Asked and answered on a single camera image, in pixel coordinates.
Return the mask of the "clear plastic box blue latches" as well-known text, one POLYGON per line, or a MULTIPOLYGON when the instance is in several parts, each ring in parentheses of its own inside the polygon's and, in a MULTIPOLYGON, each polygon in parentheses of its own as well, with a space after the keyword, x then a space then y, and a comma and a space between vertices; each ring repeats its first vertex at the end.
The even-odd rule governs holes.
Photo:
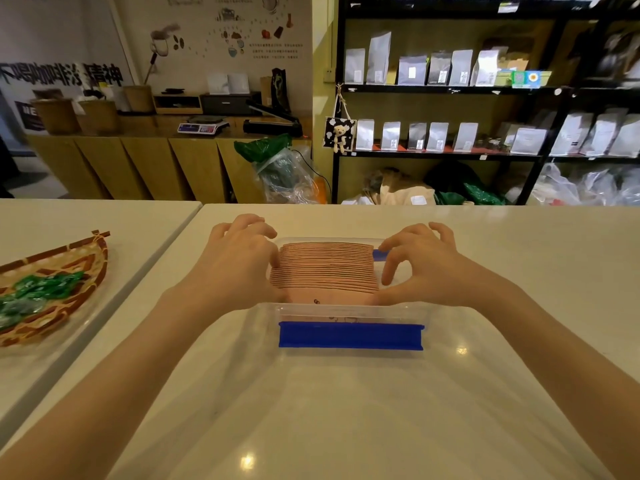
MULTIPOLYGON (((382 239, 365 237, 281 237, 279 247, 288 242, 349 241, 374 245, 374 268, 381 284, 386 253, 381 253, 382 239)), ((401 303, 391 306, 303 305, 291 302, 270 303, 259 307, 278 334, 281 348, 371 349, 421 351, 435 306, 424 303, 401 303)))

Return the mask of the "person's left hand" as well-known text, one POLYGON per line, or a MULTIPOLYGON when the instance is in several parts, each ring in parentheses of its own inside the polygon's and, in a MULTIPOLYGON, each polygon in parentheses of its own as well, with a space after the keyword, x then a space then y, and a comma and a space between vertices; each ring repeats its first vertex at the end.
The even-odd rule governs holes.
POLYGON ((279 266, 279 250, 272 241, 275 229, 266 222, 227 233, 229 224, 212 228, 196 264, 166 292, 181 314, 212 321, 261 303, 286 303, 268 302, 268 268, 279 266))

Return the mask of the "black metal shelf rack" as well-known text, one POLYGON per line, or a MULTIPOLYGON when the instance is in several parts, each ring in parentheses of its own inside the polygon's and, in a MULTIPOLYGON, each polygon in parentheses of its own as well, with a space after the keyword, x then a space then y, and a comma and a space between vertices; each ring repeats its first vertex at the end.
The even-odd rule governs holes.
MULTIPOLYGON (((531 124, 542 110, 556 111, 557 132, 571 111, 599 115, 610 107, 640 113, 640 0, 338 0, 335 83, 352 119, 374 120, 374 138, 383 124, 400 122, 406 139, 411 123, 479 124, 495 137, 505 122, 531 124), (348 48, 368 48, 373 36, 391 32, 391 71, 404 55, 507 47, 501 70, 551 71, 545 87, 351 85, 344 83, 348 48)), ((403 163, 460 161, 499 194, 497 182, 513 164, 526 165, 516 185, 515 203, 526 204, 546 163, 640 165, 636 159, 549 156, 552 137, 538 157, 476 154, 354 152, 332 154, 332 201, 347 193, 347 178, 361 183, 366 172, 401 169, 403 163)), ((417 180, 424 182, 425 176, 417 180)))

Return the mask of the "clear plastic bag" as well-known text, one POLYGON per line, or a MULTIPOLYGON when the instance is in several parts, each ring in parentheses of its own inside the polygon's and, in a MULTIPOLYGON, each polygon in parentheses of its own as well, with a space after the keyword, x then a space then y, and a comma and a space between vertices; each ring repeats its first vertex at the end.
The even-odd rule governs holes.
POLYGON ((284 148, 272 158, 252 163, 264 201, 273 204, 327 204, 327 186, 315 171, 310 146, 284 148))

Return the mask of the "person's right hand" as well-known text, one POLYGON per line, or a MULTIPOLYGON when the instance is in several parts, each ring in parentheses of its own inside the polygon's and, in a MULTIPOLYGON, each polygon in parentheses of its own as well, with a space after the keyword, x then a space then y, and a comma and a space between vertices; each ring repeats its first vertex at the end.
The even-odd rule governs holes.
POLYGON ((403 257, 392 284, 383 285, 372 304, 430 303, 473 307, 491 272, 457 251, 452 229, 442 223, 427 224, 436 241, 400 241, 395 234, 379 245, 387 257, 403 257))

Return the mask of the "black printer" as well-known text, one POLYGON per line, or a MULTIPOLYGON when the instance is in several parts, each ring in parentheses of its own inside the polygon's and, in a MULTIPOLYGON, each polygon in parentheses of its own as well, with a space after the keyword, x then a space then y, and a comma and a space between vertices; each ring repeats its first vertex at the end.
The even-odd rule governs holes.
POLYGON ((248 102, 259 105, 262 103, 262 96, 258 91, 246 95, 203 94, 199 99, 204 115, 238 117, 261 114, 248 105, 248 102))

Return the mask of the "hanging bag with plush bear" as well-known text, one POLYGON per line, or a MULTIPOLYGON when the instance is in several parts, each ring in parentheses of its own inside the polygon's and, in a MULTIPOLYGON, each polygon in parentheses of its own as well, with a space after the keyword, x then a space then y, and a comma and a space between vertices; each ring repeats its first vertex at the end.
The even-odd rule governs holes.
POLYGON ((352 151, 357 128, 357 120, 349 115, 342 87, 343 83, 336 85, 333 112, 326 118, 324 127, 323 146, 330 148, 334 155, 345 155, 352 151))

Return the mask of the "white standing cards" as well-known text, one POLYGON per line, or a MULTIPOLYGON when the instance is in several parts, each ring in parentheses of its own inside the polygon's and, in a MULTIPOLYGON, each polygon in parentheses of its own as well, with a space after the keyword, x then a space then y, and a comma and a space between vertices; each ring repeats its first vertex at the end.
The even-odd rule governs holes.
POLYGON ((208 73, 207 88, 210 95, 249 95, 251 93, 246 73, 208 73))

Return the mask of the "black patterned pouch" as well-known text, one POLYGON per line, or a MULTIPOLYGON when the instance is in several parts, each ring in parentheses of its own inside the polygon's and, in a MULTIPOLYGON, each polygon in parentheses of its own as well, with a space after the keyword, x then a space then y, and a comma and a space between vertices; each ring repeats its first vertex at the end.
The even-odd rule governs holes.
POLYGON ((271 106, 279 112, 291 114, 286 72, 279 68, 271 71, 271 106))

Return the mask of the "black heat sealer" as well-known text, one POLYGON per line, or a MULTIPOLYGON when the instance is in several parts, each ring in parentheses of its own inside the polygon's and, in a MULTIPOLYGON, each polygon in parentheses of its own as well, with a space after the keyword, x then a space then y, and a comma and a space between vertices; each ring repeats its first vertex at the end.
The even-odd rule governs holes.
POLYGON ((249 100, 246 101, 246 105, 252 111, 266 113, 273 118, 269 121, 244 120, 243 131, 245 134, 265 136, 280 136, 286 134, 293 138, 301 138, 304 136, 300 120, 292 114, 249 100))

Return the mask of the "dark green bag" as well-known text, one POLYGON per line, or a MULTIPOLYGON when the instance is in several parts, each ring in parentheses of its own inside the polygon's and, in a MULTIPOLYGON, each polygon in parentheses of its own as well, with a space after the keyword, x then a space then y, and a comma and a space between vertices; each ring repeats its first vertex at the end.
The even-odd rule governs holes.
POLYGON ((429 170, 424 183, 434 189, 437 205, 507 205, 505 197, 493 192, 471 167, 460 161, 441 161, 429 170))

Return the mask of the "stack of pink paper packets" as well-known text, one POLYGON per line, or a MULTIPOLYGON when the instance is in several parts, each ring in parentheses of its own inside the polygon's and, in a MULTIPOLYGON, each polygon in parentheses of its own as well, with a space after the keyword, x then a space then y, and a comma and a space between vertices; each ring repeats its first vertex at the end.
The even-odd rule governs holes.
POLYGON ((372 244, 349 241, 284 243, 276 280, 295 304, 368 305, 380 290, 374 249, 372 244))

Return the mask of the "person's left forearm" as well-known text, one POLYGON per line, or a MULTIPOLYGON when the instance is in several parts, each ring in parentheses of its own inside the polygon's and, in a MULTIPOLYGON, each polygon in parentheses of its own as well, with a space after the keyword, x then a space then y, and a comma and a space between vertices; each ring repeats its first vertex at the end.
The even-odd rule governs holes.
POLYGON ((105 480, 173 370, 215 320, 261 298, 173 287, 135 330, 0 455, 0 480, 105 480))

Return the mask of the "wooden bucket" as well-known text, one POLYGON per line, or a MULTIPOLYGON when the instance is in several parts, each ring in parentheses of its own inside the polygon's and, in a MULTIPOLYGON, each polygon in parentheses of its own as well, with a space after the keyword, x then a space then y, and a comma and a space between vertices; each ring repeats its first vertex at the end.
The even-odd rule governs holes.
POLYGON ((44 129, 53 136, 69 136, 82 132, 70 98, 32 99, 29 103, 35 108, 44 129))
POLYGON ((131 112, 156 112, 152 88, 149 85, 124 86, 123 92, 131 112))
POLYGON ((99 136, 115 136, 122 132, 116 103, 108 99, 82 100, 82 114, 78 116, 81 126, 99 136))

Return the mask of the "white digital scale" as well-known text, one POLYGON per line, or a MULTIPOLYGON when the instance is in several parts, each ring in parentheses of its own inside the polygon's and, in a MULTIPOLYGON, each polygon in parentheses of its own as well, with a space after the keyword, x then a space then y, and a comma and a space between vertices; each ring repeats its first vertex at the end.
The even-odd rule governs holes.
POLYGON ((194 115, 179 124, 177 133, 185 136, 216 137, 226 128, 230 128, 230 123, 226 118, 194 115))

